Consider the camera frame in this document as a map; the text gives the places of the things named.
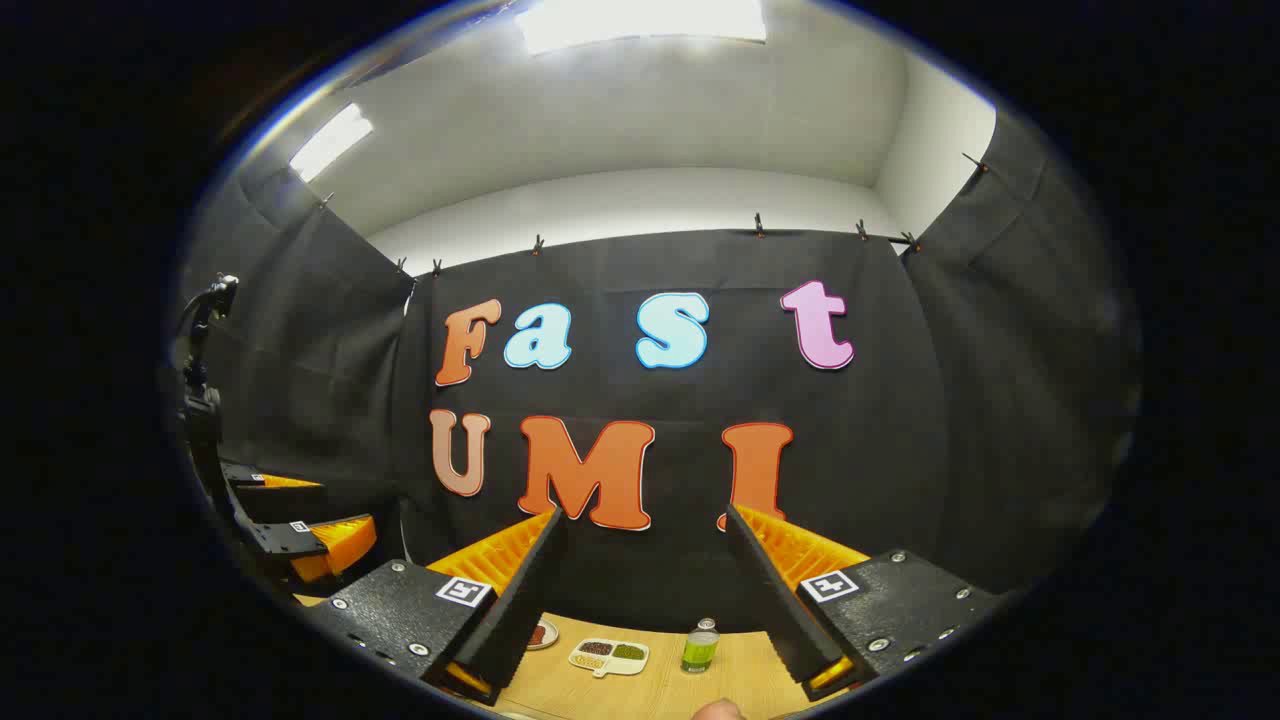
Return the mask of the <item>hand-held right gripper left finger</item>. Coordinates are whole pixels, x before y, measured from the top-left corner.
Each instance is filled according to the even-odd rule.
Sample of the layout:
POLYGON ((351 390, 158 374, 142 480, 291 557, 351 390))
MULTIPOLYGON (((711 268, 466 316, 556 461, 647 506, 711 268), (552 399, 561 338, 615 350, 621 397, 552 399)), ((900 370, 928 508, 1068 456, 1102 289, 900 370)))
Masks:
POLYGON ((392 560, 305 607, 330 642, 493 706, 524 660, 566 550, 552 509, 428 566, 392 560))

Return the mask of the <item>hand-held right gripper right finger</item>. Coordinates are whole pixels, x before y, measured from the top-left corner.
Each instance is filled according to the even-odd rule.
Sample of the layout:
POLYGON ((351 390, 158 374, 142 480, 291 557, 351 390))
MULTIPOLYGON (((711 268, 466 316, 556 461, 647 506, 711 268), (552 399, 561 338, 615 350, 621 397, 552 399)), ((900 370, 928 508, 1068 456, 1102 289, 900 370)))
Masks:
POLYGON ((753 616, 810 701, 922 665, 1004 609, 910 550, 869 556, 739 503, 724 533, 753 616))

